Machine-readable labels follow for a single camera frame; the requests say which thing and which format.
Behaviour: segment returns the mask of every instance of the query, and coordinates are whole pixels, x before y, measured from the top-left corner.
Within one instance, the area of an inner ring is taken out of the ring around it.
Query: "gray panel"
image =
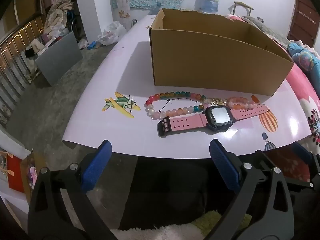
[[[73,32],[50,46],[36,60],[36,64],[50,85],[54,85],[74,64],[82,59]]]

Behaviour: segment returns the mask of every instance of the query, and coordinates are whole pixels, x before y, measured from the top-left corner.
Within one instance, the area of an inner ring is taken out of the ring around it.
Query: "watch screen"
[[[224,107],[212,108],[211,113],[217,124],[230,122],[230,116]]]

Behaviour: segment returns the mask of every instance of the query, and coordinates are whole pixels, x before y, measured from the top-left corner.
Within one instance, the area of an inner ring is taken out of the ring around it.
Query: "hot air balloon print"
[[[257,105],[260,104],[259,99],[257,99],[256,96],[251,96],[252,101],[254,101]],[[268,111],[264,114],[259,115],[259,120],[262,126],[268,131],[268,132],[275,132],[278,129],[278,120],[276,116],[271,112]]]
[[[272,142],[269,142],[268,135],[265,132],[262,133],[262,139],[264,139],[264,141],[266,142],[266,145],[264,147],[264,151],[276,149],[276,146]]]

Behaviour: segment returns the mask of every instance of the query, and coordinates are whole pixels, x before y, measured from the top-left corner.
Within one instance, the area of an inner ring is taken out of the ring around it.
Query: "watch strap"
[[[236,121],[239,121],[259,114],[264,114],[270,110],[265,105],[258,105],[252,109],[230,109],[230,111]]]
[[[183,117],[165,117],[158,123],[160,136],[164,136],[170,131],[182,131],[207,126],[207,118],[204,114],[185,115]]]

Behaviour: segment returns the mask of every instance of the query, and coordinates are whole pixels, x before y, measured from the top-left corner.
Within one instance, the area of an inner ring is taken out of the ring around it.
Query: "brown door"
[[[320,16],[310,0],[296,0],[296,8],[288,34],[289,40],[299,41],[313,47]]]

